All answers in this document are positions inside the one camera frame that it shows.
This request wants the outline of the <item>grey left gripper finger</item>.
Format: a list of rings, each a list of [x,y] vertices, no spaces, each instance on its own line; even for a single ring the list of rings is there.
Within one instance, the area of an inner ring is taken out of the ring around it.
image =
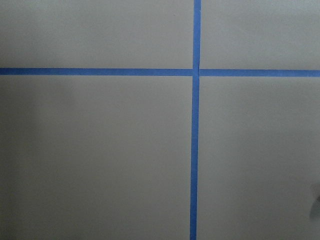
[[[319,218],[320,217],[320,183],[315,183],[311,186],[312,196],[314,201],[310,208],[309,217]]]

